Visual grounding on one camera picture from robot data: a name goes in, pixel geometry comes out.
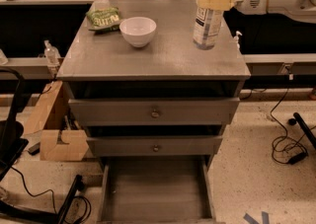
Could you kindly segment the clear plastic bottle white cap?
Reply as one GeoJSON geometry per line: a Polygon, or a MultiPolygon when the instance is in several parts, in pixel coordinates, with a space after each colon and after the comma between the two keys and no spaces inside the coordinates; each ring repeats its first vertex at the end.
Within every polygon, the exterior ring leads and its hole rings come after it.
{"type": "Polygon", "coordinates": [[[197,48],[209,50],[214,48],[218,37],[223,11],[197,7],[193,41],[197,48]]]}

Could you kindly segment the black stand leg right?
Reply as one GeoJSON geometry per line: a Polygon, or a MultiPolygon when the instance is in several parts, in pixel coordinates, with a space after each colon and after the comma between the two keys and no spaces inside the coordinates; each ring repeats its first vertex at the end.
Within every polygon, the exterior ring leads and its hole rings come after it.
{"type": "Polygon", "coordinates": [[[293,118],[290,118],[288,120],[288,123],[290,125],[298,124],[300,128],[302,129],[302,131],[307,136],[312,146],[316,149],[316,137],[314,136],[311,129],[308,127],[308,125],[306,124],[306,122],[304,121],[304,119],[301,117],[301,115],[298,112],[295,112],[293,114],[293,118]]]}

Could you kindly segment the white ceramic bowl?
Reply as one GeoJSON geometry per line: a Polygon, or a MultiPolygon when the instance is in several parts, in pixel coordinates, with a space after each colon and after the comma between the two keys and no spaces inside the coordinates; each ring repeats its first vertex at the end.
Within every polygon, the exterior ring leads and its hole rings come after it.
{"type": "Polygon", "coordinates": [[[124,19],[119,29],[126,42],[134,47],[143,47],[153,40],[157,25],[150,18],[132,17],[124,19]]]}

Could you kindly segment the grey drawer cabinet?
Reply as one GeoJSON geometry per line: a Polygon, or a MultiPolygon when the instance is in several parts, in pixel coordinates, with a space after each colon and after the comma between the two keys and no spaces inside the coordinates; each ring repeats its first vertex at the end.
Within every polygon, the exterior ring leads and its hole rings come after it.
{"type": "MultiPolygon", "coordinates": [[[[250,72],[228,28],[215,48],[193,42],[195,0],[109,0],[126,17],[155,21],[142,48],[82,25],[58,72],[70,99],[238,98],[250,72]]],[[[228,124],[83,126],[88,137],[221,136],[228,124]]]]}

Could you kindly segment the wooden box on floor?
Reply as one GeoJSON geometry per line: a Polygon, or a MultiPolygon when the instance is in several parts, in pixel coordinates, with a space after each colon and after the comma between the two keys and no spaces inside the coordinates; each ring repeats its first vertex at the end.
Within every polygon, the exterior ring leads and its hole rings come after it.
{"type": "Polygon", "coordinates": [[[47,84],[24,125],[24,134],[40,133],[39,157],[42,161],[81,161],[87,151],[82,129],[64,129],[69,112],[68,96],[61,81],[47,84]]]}

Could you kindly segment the grey middle drawer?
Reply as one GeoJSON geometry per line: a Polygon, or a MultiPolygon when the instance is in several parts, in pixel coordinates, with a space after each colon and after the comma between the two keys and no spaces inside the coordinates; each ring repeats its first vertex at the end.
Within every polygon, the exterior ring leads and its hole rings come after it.
{"type": "Polygon", "coordinates": [[[88,137],[97,157],[214,155],[221,136],[88,137]]]}

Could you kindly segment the clear sanitizer bottle left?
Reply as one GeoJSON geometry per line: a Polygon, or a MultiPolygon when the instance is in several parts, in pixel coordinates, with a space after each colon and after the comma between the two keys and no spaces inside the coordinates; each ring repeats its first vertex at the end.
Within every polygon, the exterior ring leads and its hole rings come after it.
{"type": "Polygon", "coordinates": [[[59,61],[58,59],[60,58],[60,54],[58,49],[51,45],[48,40],[44,42],[45,49],[44,49],[44,55],[47,59],[47,62],[49,65],[58,65],[59,61]]]}

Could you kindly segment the grey top drawer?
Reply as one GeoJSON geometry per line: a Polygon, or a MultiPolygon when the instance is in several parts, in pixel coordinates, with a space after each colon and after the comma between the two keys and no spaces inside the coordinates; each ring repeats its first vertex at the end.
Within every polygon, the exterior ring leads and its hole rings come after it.
{"type": "Polygon", "coordinates": [[[229,124],[238,98],[70,99],[82,126],[229,124]]]}

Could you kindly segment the white pump bottle right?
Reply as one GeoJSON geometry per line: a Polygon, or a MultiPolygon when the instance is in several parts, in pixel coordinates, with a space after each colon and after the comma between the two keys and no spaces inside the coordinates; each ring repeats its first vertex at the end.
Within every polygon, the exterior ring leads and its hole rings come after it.
{"type": "Polygon", "coordinates": [[[240,49],[240,38],[241,37],[242,37],[242,33],[239,32],[239,31],[236,31],[235,36],[233,37],[233,39],[234,39],[238,49],[240,49]]]}

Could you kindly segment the black stand left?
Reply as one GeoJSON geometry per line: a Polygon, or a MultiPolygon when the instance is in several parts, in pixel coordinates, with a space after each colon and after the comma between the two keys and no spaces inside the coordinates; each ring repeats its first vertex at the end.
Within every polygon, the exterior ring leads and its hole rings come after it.
{"type": "MultiPolygon", "coordinates": [[[[21,156],[29,141],[22,138],[24,128],[16,121],[19,98],[23,93],[25,79],[19,72],[11,68],[0,67],[0,72],[13,74],[18,80],[8,117],[6,120],[0,121],[0,180],[2,180],[15,161],[21,156]]],[[[0,213],[40,224],[63,224],[76,192],[83,186],[82,177],[77,175],[57,213],[12,206],[3,200],[0,200],[0,213]]]]}

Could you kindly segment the grey open bottom drawer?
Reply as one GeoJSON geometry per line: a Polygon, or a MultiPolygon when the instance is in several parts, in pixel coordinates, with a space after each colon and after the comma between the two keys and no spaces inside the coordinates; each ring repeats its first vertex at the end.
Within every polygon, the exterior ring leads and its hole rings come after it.
{"type": "Polygon", "coordinates": [[[106,160],[97,224],[224,223],[202,157],[156,156],[106,160]]]}

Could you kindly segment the green chip bag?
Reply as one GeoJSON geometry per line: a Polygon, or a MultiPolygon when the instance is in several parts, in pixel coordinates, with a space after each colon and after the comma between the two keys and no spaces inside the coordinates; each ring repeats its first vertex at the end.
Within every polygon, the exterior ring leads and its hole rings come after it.
{"type": "Polygon", "coordinates": [[[115,31],[121,22],[117,7],[90,10],[86,17],[91,31],[115,31]]]}

